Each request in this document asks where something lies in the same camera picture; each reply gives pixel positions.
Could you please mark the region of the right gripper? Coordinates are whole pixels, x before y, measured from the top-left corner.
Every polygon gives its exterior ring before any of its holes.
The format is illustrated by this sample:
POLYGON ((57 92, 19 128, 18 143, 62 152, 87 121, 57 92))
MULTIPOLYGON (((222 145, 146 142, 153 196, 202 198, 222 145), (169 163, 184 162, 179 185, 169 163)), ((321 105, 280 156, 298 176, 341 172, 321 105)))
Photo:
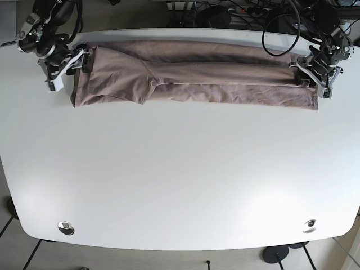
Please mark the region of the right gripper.
POLYGON ((45 55, 38 55, 38 64, 46 75, 47 84, 48 80, 74 75, 78 70, 92 72, 94 54, 94 49, 86 44, 77 45, 71 51, 53 45, 45 55))

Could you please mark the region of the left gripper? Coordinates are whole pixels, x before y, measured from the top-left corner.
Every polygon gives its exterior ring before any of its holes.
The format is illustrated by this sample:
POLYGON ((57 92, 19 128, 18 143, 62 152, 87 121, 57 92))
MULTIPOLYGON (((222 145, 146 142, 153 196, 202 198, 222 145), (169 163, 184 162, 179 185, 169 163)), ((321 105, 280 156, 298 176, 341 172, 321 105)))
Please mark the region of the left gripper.
POLYGON ((301 84, 305 82, 318 86, 331 86, 339 74, 343 73, 343 68, 338 65, 326 65, 320 60, 316 60, 315 55, 299 56, 296 61, 289 63, 290 68, 297 68, 301 84))

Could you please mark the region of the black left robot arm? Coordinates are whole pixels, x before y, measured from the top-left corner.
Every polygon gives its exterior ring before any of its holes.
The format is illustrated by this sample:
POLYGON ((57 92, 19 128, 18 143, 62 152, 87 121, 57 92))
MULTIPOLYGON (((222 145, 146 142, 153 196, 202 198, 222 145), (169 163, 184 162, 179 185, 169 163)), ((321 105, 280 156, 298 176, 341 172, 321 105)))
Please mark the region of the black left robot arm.
POLYGON ((289 53, 304 38, 319 48, 309 46, 308 56, 299 56, 289 67, 297 68, 299 80, 303 83, 315 84, 320 98, 331 98, 332 84, 343 69, 340 61, 345 61, 354 52, 352 40, 349 38, 350 28, 343 28, 343 20, 359 21, 359 7, 356 1, 341 6, 335 1, 289 1, 292 10, 281 13, 269 20, 262 32, 262 47, 271 56, 280 57, 289 53), (274 54, 267 50, 264 39, 268 27, 281 16, 291 16, 295 22, 289 27, 296 31, 294 43, 288 50, 274 54))

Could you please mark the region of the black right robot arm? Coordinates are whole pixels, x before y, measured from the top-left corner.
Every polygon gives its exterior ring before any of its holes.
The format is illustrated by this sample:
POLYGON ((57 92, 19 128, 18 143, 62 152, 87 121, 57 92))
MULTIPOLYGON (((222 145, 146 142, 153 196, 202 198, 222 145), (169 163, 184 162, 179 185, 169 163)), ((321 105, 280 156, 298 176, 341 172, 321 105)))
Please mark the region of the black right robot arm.
POLYGON ((50 91, 63 89, 63 75, 73 75, 77 70, 85 73, 92 71, 93 50, 81 44, 74 49, 72 43, 83 30, 82 1, 35 1, 32 9, 15 42, 23 53, 34 53, 38 64, 46 75, 50 91), (71 35, 58 34, 57 30, 77 11, 75 26, 71 35))

